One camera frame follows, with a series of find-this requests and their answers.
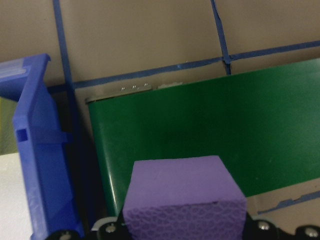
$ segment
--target blue plastic bin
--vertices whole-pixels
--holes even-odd
[[[44,240],[61,229],[83,227],[66,165],[56,104],[43,82],[47,54],[0,63],[0,96],[18,101],[13,125],[31,216],[32,240]]]

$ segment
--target screw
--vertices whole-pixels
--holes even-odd
[[[270,225],[266,221],[259,221],[258,228],[263,231],[268,231],[270,229]]]
[[[113,223],[111,223],[110,225],[108,225],[108,226],[105,228],[105,231],[106,231],[108,234],[113,233],[113,232],[116,231],[116,230],[117,230],[117,228],[116,228],[116,226],[115,226]]]
[[[315,230],[314,228],[312,227],[307,227],[305,230],[304,230],[304,233],[310,237],[310,238],[317,238],[319,236],[319,233],[317,230]]]
[[[70,240],[72,238],[72,236],[69,234],[68,231],[66,231],[65,233],[63,233],[63,235],[59,238],[59,240]]]

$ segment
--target blue tape line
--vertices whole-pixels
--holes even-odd
[[[314,199],[318,199],[318,198],[320,198],[320,191],[312,192],[312,193],[309,193],[306,195],[302,195],[297,200],[289,199],[289,200],[282,201],[274,208],[264,210],[264,211],[258,211],[258,214],[260,215],[260,214],[269,213],[269,212],[272,212],[272,211],[275,211],[278,209],[283,209],[283,208],[286,208],[286,207],[289,207],[292,205],[300,204],[300,203],[307,202],[307,201],[314,200]]]
[[[179,70],[186,70],[186,69],[203,67],[206,65],[210,65],[210,64],[219,62],[221,60],[222,60],[222,57],[216,57],[216,58],[211,58],[211,59],[206,59],[206,60],[186,62],[186,63],[182,63],[182,64],[177,64],[177,65],[170,65],[170,66],[158,67],[158,68],[153,68],[153,69],[148,69],[148,70],[125,73],[125,74],[120,74],[120,75],[107,76],[107,77],[101,77],[101,78],[96,78],[96,79],[91,79],[91,80],[79,81],[79,82],[75,82],[73,85],[74,85],[75,89],[92,87],[92,86],[111,83],[111,82],[115,82],[115,81],[143,78],[143,77],[148,77],[148,76],[152,76],[152,75],[156,75],[156,74],[162,74],[162,73],[174,72],[174,71],[179,71]]]
[[[279,47],[268,48],[263,50],[237,53],[237,54],[232,54],[230,58],[231,58],[231,61],[235,61],[240,59],[248,59],[248,58],[254,58],[254,57],[259,57],[264,55],[278,54],[278,53],[315,48],[315,47],[320,47],[320,40],[303,42],[303,43],[292,44],[287,46],[279,46]]]
[[[212,5],[212,10],[213,10],[213,15],[215,19],[215,25],[216,29],[218,32],[219,36],[219,41],[220,41],[220,47],[222,51],[222,56],[223,56],[223,61],[225,63],[225,71],[227,75],[231,74],[231,58],[228,53],[228,47],[227,47],[227,42],[226,42],[226,37],[225,37],[225,32],[224,32],[224,27],[222,25],[222,20],[219,16],[217,5],[215,0],[211,0],[211,5]]]
[[[55,16],[55,25],[56,25],[59,46],[60,46],[65,83],[69,87],[69,90],[73,91],[74,89],[73,89],[72,75],[71,75],[71,69],[70,69],[70,63],[69,63],[69,57],[68,57],[64,24],[63,24],[62,15],[61,15],[60,0],[53,0],[53,9],[54,9],[54,16]]]
[[[83,175],[83,177],[86,177],[86,179],[82,182],[84,192],[82,194],[83,199],[85,200],[85,207],[87,209],[87,220],[89,222],[90,227],[93,225],[93,223],[96,221],[95,213],[94,213],[94,202],[92,199],[92,196],[90,193],[92,192],[92,185],[91,178],[88,177],[88,163],[86,160],[86,151],[85,151],[85,144],[83,142],[82,138],[82,129],[81,124],[79,121],[79,112],[75,97],[75,89],[74,84],[72,81],[72,73],[69,63],[69,57],[68,57],[68,50],[67,50],[67,43],[66,43],[66,37],[65,37],[65,31],[64,31],[64,24],[61,14],[61,7],[60,7],[60,0],[53,0],[53,9],[54,9],[54,16],[55,16],[55,24],[58,34],[58,41],[60,46],[60,54],[61,54],[61,60],[62,60],[62,66],[63,66],[63,73],[65,77],[65,89],[67,93],[68,98],[68,104],[69,109],[71,113],[71,120],[72,120],[72,134],[74,136],[74,141],[77,147],[77,151],[79,152],[79,167],[80,172]],[[59,90],[62,89],[62,86],[57,86],[56,88],[52,88],[51,90]]]

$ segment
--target green conveyor belt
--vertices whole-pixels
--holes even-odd
[[[111,215],[137,160],[219,155],[247,197],[320,177],[320,59],[99,100],[89,111]]]

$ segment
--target foam block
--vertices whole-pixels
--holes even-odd
[[[136,161],[123,217],[134,240],[240,240],[247,201],[218,156]]]

